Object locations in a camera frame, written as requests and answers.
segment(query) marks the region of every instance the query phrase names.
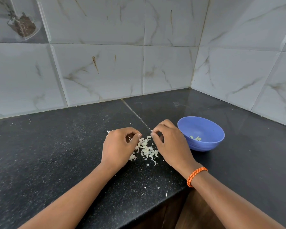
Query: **granite countertop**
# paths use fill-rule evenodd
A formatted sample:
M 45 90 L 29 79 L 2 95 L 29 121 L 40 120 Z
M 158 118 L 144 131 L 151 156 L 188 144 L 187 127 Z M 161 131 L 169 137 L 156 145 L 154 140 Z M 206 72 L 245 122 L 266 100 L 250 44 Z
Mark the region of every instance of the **granite countertop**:
M 195 159 L 286 227 L 286 126 L 192 89 L 125 102 L 150 128 L 191 115 L 220 125 L 224 141 L 210 152 L 193 151 Z M 107 130 L 132 126 L 146 137 L 135 113 L 114 100 L 0 119 L 0 228 L 19 227 L 87 176 L 101 160 Z M 187 188 L 162 157 L 157 162 L 153 168 L 140 155 L 128 162 L 78 228 L 121 228 Z

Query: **blue bowl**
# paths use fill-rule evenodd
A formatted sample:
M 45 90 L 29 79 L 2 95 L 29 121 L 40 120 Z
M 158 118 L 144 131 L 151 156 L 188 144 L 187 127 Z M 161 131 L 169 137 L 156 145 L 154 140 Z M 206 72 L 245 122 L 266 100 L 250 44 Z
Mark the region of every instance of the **blue bowl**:
M 202 117 L 183 117 L 177 125 L 189 147 L 196 151 L 212 150 L 225 138 L 225 133 L 218 124 Z

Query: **right hand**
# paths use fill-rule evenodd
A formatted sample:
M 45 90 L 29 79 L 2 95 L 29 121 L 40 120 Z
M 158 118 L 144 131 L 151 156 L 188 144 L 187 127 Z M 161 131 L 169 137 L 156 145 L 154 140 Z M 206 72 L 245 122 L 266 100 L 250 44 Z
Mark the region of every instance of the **right hand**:
M 157 132 L 163 134 L 164 143 Z M 183 133 L 170 120 L 164 120 L 158 124 L 151 136 L 164 160 L 185 179 L 188 179 L 196 169 L 202 167 L 193 158 Z

